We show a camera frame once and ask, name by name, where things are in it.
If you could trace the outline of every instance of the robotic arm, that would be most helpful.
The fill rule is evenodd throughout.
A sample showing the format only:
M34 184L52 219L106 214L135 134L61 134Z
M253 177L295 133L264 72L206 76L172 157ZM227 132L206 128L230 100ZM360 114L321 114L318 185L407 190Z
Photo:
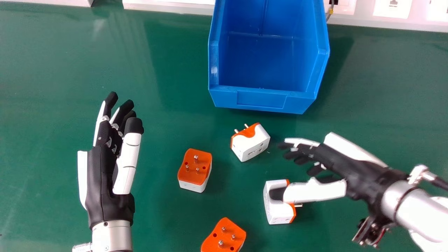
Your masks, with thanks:
M422 236L429 243L448 241L448 208L417 187L422 179L445 190L448 183L430 173L426 166L416 166L411 175L391 169L335 133L329 133L323 143L286 138L279 147L288 149L284 157L298 165L315 163L307 171L311 176L308 182L271 189L266 192L271 200L294 206L343 196L365 201L369 217L362 220L353 238L360 245L377 247L385 232L395 225ZM324 170L340 178L315 177Z
M130 193L137 167L142 121L127 100L111 117L118 100L111 92L95 125L93 148L78 151L79 199L89 217L92 242L72 252L131 252L134 197Z

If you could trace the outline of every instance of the blue plastic bin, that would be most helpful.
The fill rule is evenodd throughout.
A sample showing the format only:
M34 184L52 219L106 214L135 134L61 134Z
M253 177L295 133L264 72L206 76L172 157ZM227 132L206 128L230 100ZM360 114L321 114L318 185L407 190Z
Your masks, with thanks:
M216 107L302 114L330 56L322 0L216 0L208 89Z

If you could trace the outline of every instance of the exposed wiring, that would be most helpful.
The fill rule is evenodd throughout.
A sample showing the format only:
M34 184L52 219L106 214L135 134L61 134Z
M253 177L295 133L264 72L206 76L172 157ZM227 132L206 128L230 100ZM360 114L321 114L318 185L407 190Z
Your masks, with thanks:
M334 7L335 7L335 0L332 0L332 5L330 6L330 8L328 8L327 22L330 19L330 16L333 14L333 8Z

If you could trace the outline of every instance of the green table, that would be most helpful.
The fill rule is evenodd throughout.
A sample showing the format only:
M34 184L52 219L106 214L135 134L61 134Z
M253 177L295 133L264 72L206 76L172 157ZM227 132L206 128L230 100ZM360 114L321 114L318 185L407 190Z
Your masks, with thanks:
M334 131L391 167L425 163L448 177L448 34L331 26L316 102L301 116L262 113L214 107L207 91L210 17L95 2L92 9L0 3L2 252L63 252L90 241L76 151L90 148L100 102L111 90L134 100L145 125L132 189L136 252L198 252L222 217L247 231L244 252L366 251L350 241L367 215L363 202L307 204L293 224L267 224L264 182L307 180L307 166L283 160L276 149L283 137L323 140ZM254 122L272 144L240 163L230 136ZM202 194L178 186L188 148L213 154ZM381 247L419 251L401 228Z

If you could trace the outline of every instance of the wall outlet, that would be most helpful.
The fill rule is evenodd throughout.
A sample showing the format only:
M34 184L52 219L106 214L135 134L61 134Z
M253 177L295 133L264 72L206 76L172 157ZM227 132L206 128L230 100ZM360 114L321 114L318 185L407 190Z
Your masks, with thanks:
M426 19L428 21L448 22L448 0L430 0Z
M334 0L333 14L353 15L355 13L356 0ZM323 0L325 12L327 13L332 5L332 0Z
M407 19L412 0L376 0L373 15Z

